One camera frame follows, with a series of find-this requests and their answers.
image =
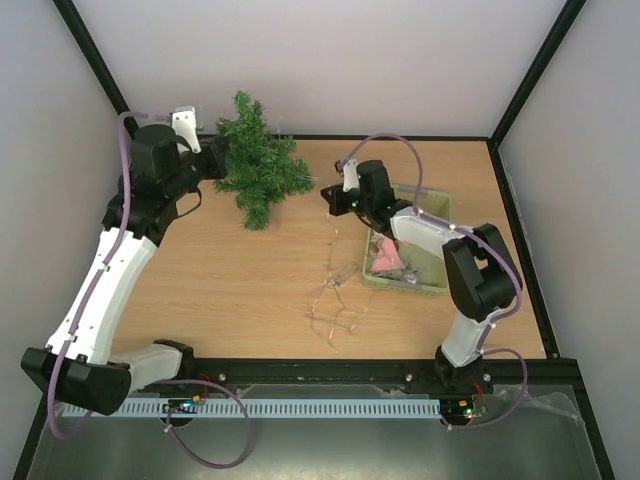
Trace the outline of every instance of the green pine branch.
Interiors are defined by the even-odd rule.
[[[267,129],[264,108],[247,92],[234,97],[236,120],[221,118],[218,135],[227,137],[227,177],[216,180],[216,189],[237,193],[236,206],[245,212],[248,230],[269,226],[271,208],[286,196],[310,192],[314,183],[309,167],[294,159],[292,137],[275,138]]]

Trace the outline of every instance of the green basket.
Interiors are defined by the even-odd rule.
[[[408,185],[391,185],[396,198],[413,201],[416,187]],[[451,197],[443,192],[422,189],[418,200],[420,208],[424,211],[451,220]],[[420,269],[417,273],[418,282],[410,283],[400,280],[375,277],[371,274],[371,265],[376,253],[371,251],[371,236],[373,231],[367,233],[367,243],[364,251],[364,263],[362,274],[364,284],[368,287],[396,290],[399,292],[417,293],[420,295],[440,295],[449,289],[447,271],[444,262],[432,253],[426,252],[415,245],[400,245],[398,253],[400,257],[411,264],[412,268]]]

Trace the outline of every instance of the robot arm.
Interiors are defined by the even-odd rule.
[[[322,190],[331,215],[355,213],[376,232],[401,242],[409,242],[442,259],[447,269],[449,289],[456,315],[448,337],[436,351],[436,370],[445,386],[466,381],[466,372],[481,359],[481,347],[493,325],[516,295],[507,273],[460,228],[430,221],[414,211],[405,200],[397,200],[382,161],[357,164],[349,160],[336,168],[344,176],[342,184]],[[498,229],[490,224],[463,227],[482,238],[516,272],[513,260]],[[487,261],[479,267],[476,260]]]
[[[193,350],[176,342],[158,340],[139,352],[111,355],[113,336],[133,286],[178,216],[176,202],[197,191],[201,180],[226,176],[226,146],[218,138],[198,141],[193,107],[178,109],[171,123],[147,125],[136,132],[130,144],[131,209],[122,243],[107,266],[105,256],[120,233],[123,215],[121,178],[102,221],[98,250],[69,312],[44,349],[29,348],[22,358],[22,369],[46,392],[53,365],[70,341],[58,378],[57,400],[109,415],[132,390],[190,375]],[[71,336],[69,327],[83,300],[81,321]]]

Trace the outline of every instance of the pink object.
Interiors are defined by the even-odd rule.
[[[400,260],[398,250],[390,238],[384,238],[378,256],[371,265],[372,272],[388,272],[389,270],[402,270],[404,263]]]

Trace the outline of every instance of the wooden table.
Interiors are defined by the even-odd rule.
[[[218,194],[203,182],[203,205],[175,221],[155,257],[143,271],[116,332],[115,353],[144,348],[158,338],[195,348],[199,357],[235,358],[433,358],[449,332],[454,307],[439,297],[372,290],[353,276],[339,293],[350,308],[339,323],[351,333],[316,322],[308,303],[327,277],[331,264],[362,265],[367,229],[354,215],[327,218],[319,190],[338,183],[333,162],[357,142],[304,140],[297,155],[318,178],[314,192],[288,198],[265,232],[242,227],[233,195]],[[452,197],[455,222],[478,226],[489,222],[504,235],[517,259],[504,207],[484,142],[416,142],[425,163],[425,186]],[[393,183],[415,185],[417,167],[399,142],[375,141],[357,155],[360,161],[385,162]],[[196,201],[181,200],[179,211]],[[333,320],[340,304],[326,291],[316,315]],[[528,358],[543,358],[542,342],[528,294],[522,310],[498,324],[486,348],[509,346]]]

